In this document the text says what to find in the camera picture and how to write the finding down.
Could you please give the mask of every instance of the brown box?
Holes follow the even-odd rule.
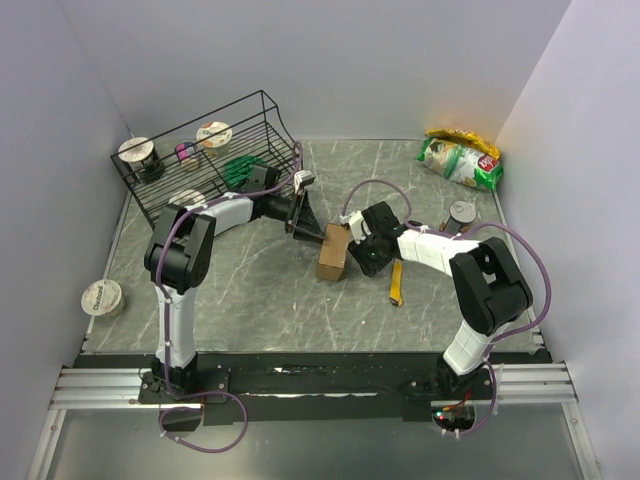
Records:
[[[351,241],[351,232],[341,225],[327,225],[327,237],[322,243],[320,258],[316,265],[316,277],[337,282],[344,275],[347,261],[347,247]]]

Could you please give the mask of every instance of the white wall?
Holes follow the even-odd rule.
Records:
[[[640,475],[638,14],[631,0],[573,0],[498,138],[506,216],[553,282],[545,339],[604,477],[624,480]]]
[[[134,132],[254,90],[299,138],[494,139],[569,0],[60,0]]]
[[[24,478],[63,363],[89,317],[124,189],[108,154],[127,129],[61,9],[0,16],[0,463]]]

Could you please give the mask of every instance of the gray lid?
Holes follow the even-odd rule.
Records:
[[[466,225],[476,219],[476,207],[472,203],[457,200],[449,206],[449,215],[461,225]]]

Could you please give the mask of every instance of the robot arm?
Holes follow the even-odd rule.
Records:
[[[477,372],[491,341],[529,308],[533,295],[505,243],[453,240],[401,224],[386,202],[347,218],[349,252],[373,276],[394,258],[435,268],[453,278],[464,320],[439,361],[438,381],[449,392]]]
[[[254,166],[245,185],[245,193],[271,188],[278,177],[277,169]],[[313,183],[313,175],[301,170],[294,175],[292,199],[276,194],[256,196],[255,200],[238,193],[226,193],[225,200],[194,213],[180,226],[167,251],[162,268],[163,288],[155,286],[160,312],[160,334],[152,372],[165,380],[164,362],[169,347],[169,375],[171,383],[182,392],[195,387],[197,354],[193,339],[195,299],[197,287],[204,281],[211,260],[214,237],[261,216],[281,220],[285,232],[293,237],[322,243],[324,234],[313,215],[305,187]],[[155,283],[162,250],[170,232],[185,210],[195,207],[166,205],[153,231],[144,257],[145,268]],[[165,322],[165,306],[169,304],[169,318]],[[169,327],[170,341],[165,338],[165,325]]]

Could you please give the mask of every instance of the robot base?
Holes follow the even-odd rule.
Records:
[[[196,392],[225,390],[239,395],[251,421],[401,418],[433,421],[432,401],[461,401],[468,389],[473,400],[488,400],[488,372],[476,371],[469,383],[438,384],[436,353],[206,353],[198,356]],[[529,354],[518,360],[536,360]],[[494,358],[500,363],[503,359]],[[163,380],[143,377],[139,402],[147,405],[193,404],[202,399],[175,399]],[[212,395],[204,405],[203,425],[242,421],[233,401]]]
[[[222,370],[207,370],[198,372],[198,356],[196,355],[184,368],[169,368],[169,379],[173,389],[180,395],[189,395],[197,392],[212,390],[228,391],[229,372]],[[138,401],[141,404],[171,404],[182,403],[167,391],[165,381],[164,364],[158,358],[154,358],[151,364],[151,371],[142,376],[142,385]],[[210,396],[206,403],[225,403],[226,397]],[[190,402],[198,402],[197,398],[189,399]]]

